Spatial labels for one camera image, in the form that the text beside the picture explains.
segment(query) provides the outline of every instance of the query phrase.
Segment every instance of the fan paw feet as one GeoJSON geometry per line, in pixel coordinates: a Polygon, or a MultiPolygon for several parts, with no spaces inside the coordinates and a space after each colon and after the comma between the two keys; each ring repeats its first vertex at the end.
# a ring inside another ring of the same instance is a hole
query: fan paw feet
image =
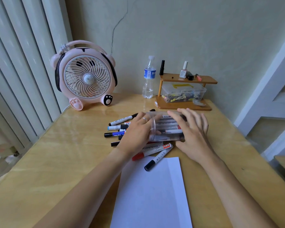
{"type": "Polygon", "coordinates": [[[82,110],[82,102],[78,98],[70,99],[70,105],[76,110],[82,110]]]}
{"type": "Polygon", "coordinates": [[[104,104],[105,106],[110,105],[111,102],[112,102],[112,99],[113,99],[112,95],[105,95],[105,96],[104,96],[104,100],[103,100],[103,104],[104,104]]]}

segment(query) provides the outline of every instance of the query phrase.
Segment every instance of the clear plastic box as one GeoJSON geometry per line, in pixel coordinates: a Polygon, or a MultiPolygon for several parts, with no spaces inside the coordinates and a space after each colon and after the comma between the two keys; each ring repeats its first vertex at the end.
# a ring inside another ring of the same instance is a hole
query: clear plastic box
{"type": "Polygon", "coordinates": [[[164,82],[162,86],[162,97],[166,103],[200,101],[206,88],[196,83],[164,82]]]}
{"type": "Polygon", "coordinates": [[[149,134],[150,142],[174,141],[184,139],[182,129],[178,123],[164,111],[147,112],[145,118],[151,120],[151,130],[149,134]]]}

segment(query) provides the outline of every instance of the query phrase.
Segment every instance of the wooden organizer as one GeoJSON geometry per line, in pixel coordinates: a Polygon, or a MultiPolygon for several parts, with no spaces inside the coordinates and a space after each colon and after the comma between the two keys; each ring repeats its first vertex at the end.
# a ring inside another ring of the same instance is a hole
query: wooden organizer
{"type": "Polygon", "coordinates": [[[191,101],[186,101],[186,102],[171,102],[171,103],[166,103],[165,100],[162,98],[160,95],[162,85],[164,81],[170,81],[170,82],[186,82],[186,83],[199,83],[202,84],[203,87],[205,87],[206,84],[217,84],[218,82],[213,79],[210,76],[201,76],[201,81],[198,81],[196,77],[192,81],[189,81],[188,79],[184,79],[179,77],[179,74],[173,74],[173,73],[164,73],[163,75],[160,76],[160,89],[158,91],[158,95],[156,95],[156,102],[157,102],[157,107],[159,109],[177,109],[177,108],[189,108],[192,110],[212,110],[212,108],[205,102],[204,99],[201,100],[201,103],[206,104],[206,106],[198,106],[194,105],[193,102],[191,101]]]}

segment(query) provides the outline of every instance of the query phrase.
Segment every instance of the white door frame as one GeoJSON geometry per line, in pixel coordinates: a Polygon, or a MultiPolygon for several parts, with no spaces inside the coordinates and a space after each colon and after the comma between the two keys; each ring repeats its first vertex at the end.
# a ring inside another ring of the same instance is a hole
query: white door frame
{"type": "MultiPolygon", "coordinates": [[[[284,86],[285,42],[234,122],[244,136],[261,117],[285,118],[285,93],[280,93],[284,86]]],[[[285,155],[285,131],[262,156],[271,161],[278,154],[285,155]]]]}

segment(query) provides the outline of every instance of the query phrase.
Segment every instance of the sheet of paper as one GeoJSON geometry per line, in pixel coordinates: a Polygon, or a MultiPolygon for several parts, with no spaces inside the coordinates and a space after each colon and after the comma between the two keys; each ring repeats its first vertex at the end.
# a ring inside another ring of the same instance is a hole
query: sheet of paper
{"type": "Polygon", "coordinates": [[[122,170],[110,228],[192,228],[178,157],[130,161],[122,170]]]}

